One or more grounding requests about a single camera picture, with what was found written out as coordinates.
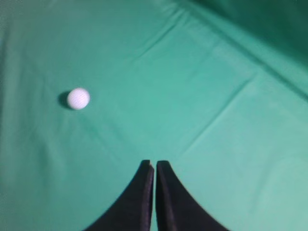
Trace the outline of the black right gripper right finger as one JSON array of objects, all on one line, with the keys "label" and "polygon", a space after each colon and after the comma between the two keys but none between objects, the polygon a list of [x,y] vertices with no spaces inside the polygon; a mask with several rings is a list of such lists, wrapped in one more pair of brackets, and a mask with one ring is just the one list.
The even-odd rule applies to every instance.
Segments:
[{"label": "black right gripper right finger", "polygon": [[189,194],[168,161],[156,165],[156,219],[159,231],[225,231]]}]

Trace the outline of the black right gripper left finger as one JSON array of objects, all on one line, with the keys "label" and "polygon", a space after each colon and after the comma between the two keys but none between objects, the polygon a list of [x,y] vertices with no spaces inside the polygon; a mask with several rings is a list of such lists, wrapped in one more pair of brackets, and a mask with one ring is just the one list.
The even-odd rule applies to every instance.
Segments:
[{"label": "black right gripper left finger", "polygon": [[154,168],[141,161],[126,189],[87,231],[148,231],[153,211]]}]

